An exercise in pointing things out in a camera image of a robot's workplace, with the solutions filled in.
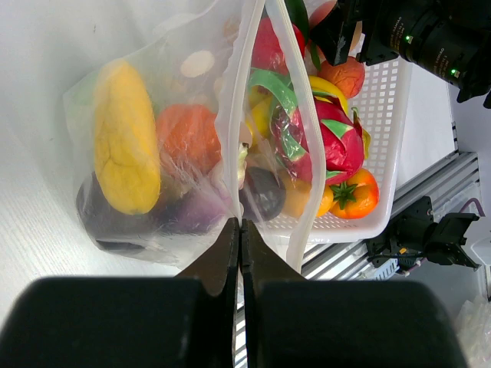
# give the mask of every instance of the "purple eggplant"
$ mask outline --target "purple eggplant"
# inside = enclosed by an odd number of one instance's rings
[[[285,205],[285,186],[272,172],[250,167],[245,171],[239,198],[244,206],[244,219],[269,221],[278,216]]]

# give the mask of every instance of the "red fruit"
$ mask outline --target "red fruit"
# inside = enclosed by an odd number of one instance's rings
[[[363,165],[364,148],[360,130],[346,116],[337,98],[333,104],[315,99],[315,107],[325,148],[326,186],[350,179]],[[285,115],[273,121],[277,155],[291,176],[305,182],[312,181],[311,159],[300,114]]]
[[[302,57],[305,56],[305,40],[300,30],[293,26],[295,37]],[[278,38],[269,18],[263,18],[259,22],[258,33],[255,37],[254,48],[252,49],[251,66],[268,71],[275,71],[280,74],[288,74],[285,55],[279,46]]]

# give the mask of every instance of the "green leaf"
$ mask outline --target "green leaf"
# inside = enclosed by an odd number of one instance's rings
[[[254,86],[261,86],[269,90],[278,99],[291,119],[298,107],[297,97],[295,96],[295,92],[285,83],[284,76],[279,77],[279,75],[281,74],[264,71],[263,69],[255,69],[249,78],[248,88],[251,89]]]
[[[341,123],[337,120],[322,119],[321,122],[342,142],[343,135],[354,129],[351,125]]]
[[[337,98],[334,94],[330,94],[329,92],[325,92],[324,90],[315,90],[315,89],[312,89],[312,94],[315,97],[323,97],[323,98],[332,97],[332,98]]]
[[[321,58],[319,57],[319,53],[317,51],[317,45],[314,42],[310,43],[310,57],[315,69],[321,71]]]
[[[344,209],[348,202],[356,202],[356,197],[353,191],[358,187],[358,184],[349,186],[346,182],[342,182],[339,186],[331,186],[334,193],[334,200],[339,202],[339,208]]]
[[[329,170],[326,170],[325,171],[325,179],[331,179],[331,178],[334,178],[335,176],[339,175],[339,174],[342,174],[344,173],[344,171],[329,171]]]
[[[307,153],[300,143],[293,138],[288,129],[282,130],[280,140],[282,141],[283,152],[292,162],[301,159]]]
[[[300,30],[306,42],[309,38],[310,28],[304,0],[285,0],[285,5],[290,20]]]

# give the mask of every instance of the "clear plastic bag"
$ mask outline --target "clear plastic bag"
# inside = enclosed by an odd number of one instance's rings
[[[483,297],[466,301],[456,321],[460,345],[471,368],[491,365],[491,304]]]
[[[87,75],[64,107],[87,233],[102,249],[182,268],[240,216],[229,177],[242,182],[247,147],[229,137],[233,61],[255,3],[175,3],[154,43]]]
[[[244,217],[300,271],[324,192],[325,153],[303,61],[305,39],[284,2],[265,5],[243,104],[241,141],[250,148],[239,198]]]

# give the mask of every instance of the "tomato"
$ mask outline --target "tomato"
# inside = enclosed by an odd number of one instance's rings
[[[380,198],[377,181],[366,169],[331,188],[335,202],[330,212],[340,219],[362,219],[377,207]]]
[[[207,174],[221,159],[216,114],[199,104],[175,104],[157,119],[160,164],[173,177]]]

